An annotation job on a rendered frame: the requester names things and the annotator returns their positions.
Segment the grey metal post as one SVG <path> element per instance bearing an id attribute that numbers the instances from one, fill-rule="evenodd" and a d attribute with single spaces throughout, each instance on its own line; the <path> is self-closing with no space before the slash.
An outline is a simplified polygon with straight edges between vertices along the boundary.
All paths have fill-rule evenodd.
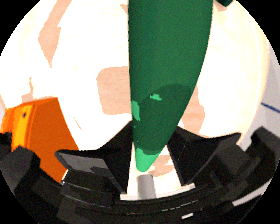
<path id="1" fill-rule="evenodd" d="M 153 180 L 152 175 L 139 175 L 139 177 L 137 177 L 137 196 L 139 196 L 139 200 L 157 198 L 155 180 Z"/>

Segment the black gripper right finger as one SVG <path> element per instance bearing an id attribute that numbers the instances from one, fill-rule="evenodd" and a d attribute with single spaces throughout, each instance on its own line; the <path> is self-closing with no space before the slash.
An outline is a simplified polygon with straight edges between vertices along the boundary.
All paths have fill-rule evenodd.
<path id="1" fill-rule="evenodd" d="M 241 136 L 242 132 L 236 131 L 229 135 L 205 139 L 205 137 L 195 135 L 177 125 L 171 140 L 168 141 L 167 149 L 169 156 L 172 157 L 171 161 L 175 165 L 176 175 L 179 176 L 177 179 L 180 180 L 180 185 L 195 184 L 192 180 L 203 171 L 214 155 L 224 151 L 229 145 L 236 144 Z"/>

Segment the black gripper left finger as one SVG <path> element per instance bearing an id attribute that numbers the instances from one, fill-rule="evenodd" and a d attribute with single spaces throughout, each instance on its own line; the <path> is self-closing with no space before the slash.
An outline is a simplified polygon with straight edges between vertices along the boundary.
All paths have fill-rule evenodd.
<path id="1" fill-rule="evenodd" d="M 115 136 L 104 143 L 103 147 L 87 149 L 87 151 L 69 151 L 58 149 L 54 156 L 65 169 L 73 169 L 108 177 L 112 184 L 120 190 L 120 194 L 128 193 L 129 172 L 131 172 L 131 157 L 133 148 L 132 121 L 125 124 Z"/>

